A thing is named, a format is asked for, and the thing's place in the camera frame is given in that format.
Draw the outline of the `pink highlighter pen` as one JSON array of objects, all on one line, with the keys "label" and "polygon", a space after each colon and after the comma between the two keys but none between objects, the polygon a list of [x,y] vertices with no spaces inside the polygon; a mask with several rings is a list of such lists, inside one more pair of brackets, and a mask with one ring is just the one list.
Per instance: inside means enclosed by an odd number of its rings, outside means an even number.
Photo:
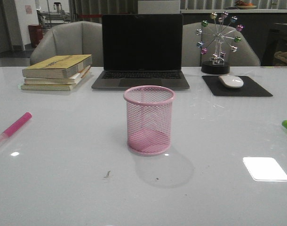
[{"label": "pink highlighter pen", "polygon": [[30,112],[26,112],[19,119],[17,119],[12,125],[5,129],[0,134],[0,147],[14,134],[16,133],[23,125],[27,123],[29,119],[32,118]]}]

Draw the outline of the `pink mesh pen holder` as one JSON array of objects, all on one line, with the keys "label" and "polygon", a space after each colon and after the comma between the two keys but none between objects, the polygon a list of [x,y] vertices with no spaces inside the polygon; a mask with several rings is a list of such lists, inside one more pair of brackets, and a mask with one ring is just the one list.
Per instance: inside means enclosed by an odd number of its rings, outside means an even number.
[{"label": "pink mesh pen holder", "polygon": [[127,89],[127,137],[132,151],[143,155],[165,152],[171,144],[171,114],[175,92],[156,85]]}]

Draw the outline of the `grey open laptop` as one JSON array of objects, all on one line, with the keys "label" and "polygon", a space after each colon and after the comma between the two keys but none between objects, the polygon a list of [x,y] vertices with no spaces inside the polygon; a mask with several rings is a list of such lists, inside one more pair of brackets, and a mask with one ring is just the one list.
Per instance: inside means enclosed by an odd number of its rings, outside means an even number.
[{"label": "grey open laptop", "polygon": [[181,14],[104,15],[102,32],[104,70],[93,89],[189,89],[181,71]]}]

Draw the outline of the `middle cream book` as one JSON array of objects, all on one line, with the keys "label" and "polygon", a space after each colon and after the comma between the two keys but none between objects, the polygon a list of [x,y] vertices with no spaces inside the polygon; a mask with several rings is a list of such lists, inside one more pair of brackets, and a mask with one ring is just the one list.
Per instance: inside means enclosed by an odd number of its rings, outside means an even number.
[{"label": "middle cream book", "polygon": [[81,72],[65,79],[48,79],[48,78],[25,78],[24,83],[27,85],[72,85],[79,83],[90,71],[91,66],[87,66]]}]

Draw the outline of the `bottom pale book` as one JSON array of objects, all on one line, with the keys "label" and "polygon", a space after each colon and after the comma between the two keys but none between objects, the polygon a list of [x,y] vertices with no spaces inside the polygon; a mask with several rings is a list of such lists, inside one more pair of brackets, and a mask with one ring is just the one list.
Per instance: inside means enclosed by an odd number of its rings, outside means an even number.
[{"label": "bottom pale book", "polygon": [[77,84],[72,84],[72,85],[27,85],[24,83],[20,86],[20,89],[22,89],[22,90],[45,90],[45,91],[69,91],[69,90],[74,89],[74,87]]}]

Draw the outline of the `ferris wheel desk ornament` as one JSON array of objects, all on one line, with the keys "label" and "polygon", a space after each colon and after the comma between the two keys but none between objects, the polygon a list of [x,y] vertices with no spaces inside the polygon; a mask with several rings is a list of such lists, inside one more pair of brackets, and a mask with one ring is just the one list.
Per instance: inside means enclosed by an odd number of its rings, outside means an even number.
[{"label": "ferris wheel desk ornament", "polygon": [[230,53],[238,51],[238,45],[243,40],[240,34],[244,26],[238,24],[231,27],[231,24],[237,22],[238,17],[229,16],[227,11],[212,12],[210,19],[211,21],[201,21],[200,28],[195,32],[200,37],[196,47],[202,56],[207,56],[207,59],[202,61],[201,69],[210,74],[228,73],[230,65],[227,57]]}]

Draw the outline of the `top yellow book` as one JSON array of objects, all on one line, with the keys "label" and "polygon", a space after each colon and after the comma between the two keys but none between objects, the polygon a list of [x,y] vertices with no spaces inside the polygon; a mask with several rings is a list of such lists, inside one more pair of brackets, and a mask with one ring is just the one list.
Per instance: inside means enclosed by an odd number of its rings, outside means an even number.
[{"label": "top yellow book", "polygon": [[64,79],[92,64],[92,55],[60,55],[35,63],[22,70],[26,78]]}]

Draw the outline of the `white computer mouse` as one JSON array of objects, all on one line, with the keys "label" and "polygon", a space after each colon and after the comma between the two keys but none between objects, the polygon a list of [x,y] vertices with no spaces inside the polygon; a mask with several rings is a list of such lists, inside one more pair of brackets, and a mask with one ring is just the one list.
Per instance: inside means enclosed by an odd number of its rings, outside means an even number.
[{"label": "white computer mouse", "polygon": [[239,76],[221,75],[219,81],[227,88],[241,88],[244,85],[243,80]]}]

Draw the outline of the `black mouse pad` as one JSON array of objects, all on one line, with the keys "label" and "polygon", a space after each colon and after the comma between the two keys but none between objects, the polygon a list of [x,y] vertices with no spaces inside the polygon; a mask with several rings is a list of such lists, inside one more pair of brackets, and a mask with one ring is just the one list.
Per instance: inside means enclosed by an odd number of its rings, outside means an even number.
[{"label": "black mouse pad", "polygon": [[272,97],[273,95],[248,76],[240,76],[244,84],[241,88],[225,87],[218,76],[202,76],[212,94],[220,97]]}]

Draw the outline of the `red trash bin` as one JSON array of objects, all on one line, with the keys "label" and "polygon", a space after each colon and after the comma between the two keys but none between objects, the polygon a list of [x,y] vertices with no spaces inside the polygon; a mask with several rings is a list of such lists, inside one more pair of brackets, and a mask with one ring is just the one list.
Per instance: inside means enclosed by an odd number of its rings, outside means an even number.
[{"label": "red trash bin", "polygon": [[43,39],[42,26],[39,24],[28,25],[31,45],[33,48],[37,47]]}]

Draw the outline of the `fruit bowl on counter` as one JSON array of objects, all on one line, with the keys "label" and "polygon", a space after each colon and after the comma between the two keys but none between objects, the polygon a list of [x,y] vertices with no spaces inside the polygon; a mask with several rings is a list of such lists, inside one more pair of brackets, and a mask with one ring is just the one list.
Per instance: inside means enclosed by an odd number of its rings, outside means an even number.
[{"label": "fruit bowl on counter", "polygon": [[247,3],[243,0],[236,0],[235,7],[239,9],[255,9],[257,6],[254,5],[253,3]]}]

